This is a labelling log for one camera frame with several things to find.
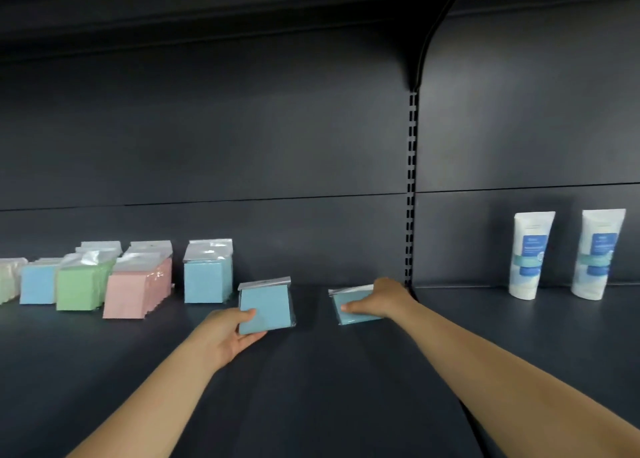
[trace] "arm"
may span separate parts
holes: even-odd
[[[343,311],[388,317],[510,458],[637,457],[640,430],[576,389],[422,306],[399,283]]]
[[[266,332],[238,335],[255,310],[214,311],[68,458],[164,458],[213,374]]]

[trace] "white tube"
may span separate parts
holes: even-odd
[[[556,212],[520,212],[514,216],[509,293],[533,300]]]
[[[582,211],[582,234],[571,286],[574,295],[587,300],[602,299],[626,212],[625,209]]]

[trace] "shelf surface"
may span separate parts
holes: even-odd
[[[217,373],[174,456],[481,456],[462,408],[388,320],[340,327],[326,288],[293,286],[298,324]],[[144,321],[0,306],[0,441],[62,457],[212,310],[172,296]]]
[[[640,427],[640,286],[589,301],[568,288],[535,300],[502,288],[419,288],[422,304],[575,387]]]

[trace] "hand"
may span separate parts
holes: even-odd
[[[242,322],[248,322],[254,316],[254,308],[247,311],[241,311],[239,308],[212,311],[191,333],[188,340],[197,341],[204,346],[205,356],[211,362],[215,372],[267,334],[266,332],[249,335],[237,333],[237,326]]]
[[[380,277],[373,283],[373,293],[362,300],[343,304],[347,313],[364,313],[393,319],[397,311],[415,304],[404,286],[388,277]]]

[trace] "blue label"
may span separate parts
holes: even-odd
[[[524,236],[522,238],[520,276],[538,276],[540,274],[546,247],[546,235]]]
[[[604,260],[605,265],[587,266],[587,274],[591,276],[606,276],[609,274],[613,250],[616,248],[617,241],[618,234],[615,232],[593,235],[591,239],[591,256],[600,256],[600,259]]]

